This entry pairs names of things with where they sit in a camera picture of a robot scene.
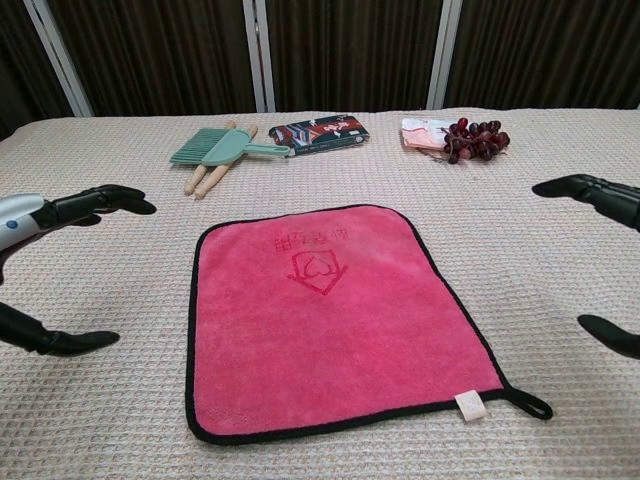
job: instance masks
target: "table surface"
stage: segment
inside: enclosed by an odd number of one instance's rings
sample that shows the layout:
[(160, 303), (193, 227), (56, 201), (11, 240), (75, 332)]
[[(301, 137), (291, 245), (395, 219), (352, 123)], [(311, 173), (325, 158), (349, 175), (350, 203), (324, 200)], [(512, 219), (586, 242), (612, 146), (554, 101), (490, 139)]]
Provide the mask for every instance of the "table surface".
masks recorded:
[[(3, 478), (638, 478), (640, 363), (576, 322), (582, 313), (640, 331), (640, 237), (538, 182), (588, 173), (640, 186), (640, 111), (452, 109), (356, 113), (367, 145), (288, 160), (245, 158), (202, 201), (192, 167), (169, 157), (201, 127), (269, 127), (321, 112), (56, 119), (0, 143), (0, 196), (54, 199), (116, 183), (147, 193), (151, 217), (117, 212), (11, 257), (0, 300), (50, 329), (121, 340), (76, 358), (0, 345)], [(405, 149), (403, 117), (499, 119), (512, 143), (489, 164), (448, 165)], [(464, 423), (415, 415), (296, 440), (219, 447), (184, 411), (191, 268), (217, 223), (356, 203), (396, 209), (511, 383), (552, 420), (506, 401)]]

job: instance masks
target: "dark curtain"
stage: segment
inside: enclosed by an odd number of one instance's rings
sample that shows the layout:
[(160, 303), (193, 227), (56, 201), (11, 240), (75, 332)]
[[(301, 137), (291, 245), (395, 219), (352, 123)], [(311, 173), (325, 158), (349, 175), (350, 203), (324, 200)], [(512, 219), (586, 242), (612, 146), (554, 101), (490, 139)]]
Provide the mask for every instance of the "dark curtain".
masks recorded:
[(0, 2), (0, 140), (37, 120), (73, 115), (22, 0)]
[(424, 109), (442, 0), (268, 0), (279, 111)]
[(98, 116), (254, 112), (241, 0), (49, 0)]
[(465, 0), (445, 107), (636, 108), (638, 0)]

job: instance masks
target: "grapes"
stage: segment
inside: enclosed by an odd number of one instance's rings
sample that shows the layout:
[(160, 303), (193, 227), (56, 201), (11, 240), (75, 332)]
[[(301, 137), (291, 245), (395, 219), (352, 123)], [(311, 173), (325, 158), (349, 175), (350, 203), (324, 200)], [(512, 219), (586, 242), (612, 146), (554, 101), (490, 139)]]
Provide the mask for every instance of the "grapes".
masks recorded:
[(500, 131), (501, 127), (498, 120), (478, 124), (469, 123), (467, 118), (461, 117), (448, 130), (443, 129), (447, 161), (452, 165), (472, 158), (490, 161), (511, 143), (509, 135)]

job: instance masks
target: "book cover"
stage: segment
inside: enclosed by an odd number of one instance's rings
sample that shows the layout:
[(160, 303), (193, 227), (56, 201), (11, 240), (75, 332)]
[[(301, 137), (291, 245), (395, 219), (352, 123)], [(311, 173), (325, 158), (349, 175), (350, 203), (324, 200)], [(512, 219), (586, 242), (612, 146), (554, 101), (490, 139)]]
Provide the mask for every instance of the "book cover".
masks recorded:
[(286, 145), (293, 155), (363, 145), (369, 132), (351, 115), (334, 115), (279, 125), (269, 130), (276, 145)]

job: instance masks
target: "wooden brush handle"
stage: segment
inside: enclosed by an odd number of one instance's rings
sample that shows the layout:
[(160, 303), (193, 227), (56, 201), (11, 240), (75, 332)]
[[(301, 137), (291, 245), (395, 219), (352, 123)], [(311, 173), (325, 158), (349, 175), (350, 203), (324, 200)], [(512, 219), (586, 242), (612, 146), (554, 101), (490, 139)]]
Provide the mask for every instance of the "wooden brush handle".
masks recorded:
[[(229, 120), (226, 125), (224, 126), (224, 128), (226, 129), (232, 129), (232, 128), (236, 128), (236, 122), (234, 122), (233, 120)], [(200, 181), (202, 180), (202, 178), (204, 177), (205, 173), (207, 173), (207, 167), (204, 165), (198, 165), (196, 167), (196, 169), (193, 172), (193, 175), (191, 175), (191, 178), (189, 180), (187, 180), (187, 183), (185, 183), (184, 185), (184, 194), (185, 195), (191, 195), (195, 189), (196, 186), (200, 183)]]
[[(253, 137), (258, 133), (258, 127), (256, 125), (251, 125), (247, 128), (247, 133), (253, 139)], [(216, 183), (218, 183), (222, 177), (224, 177), (225, 173), (229, 171), (231, 165), (233, 165), (233, 162), (219, 165), (213, 172), (211, 172), (211, 175), (209, 175), (207, 179), (201, 183), (198, 188), (196, 188), (194, 192), (196, 200), (202, 200), (207, 193), (209, 193), (209, 190), (215, 187)]]

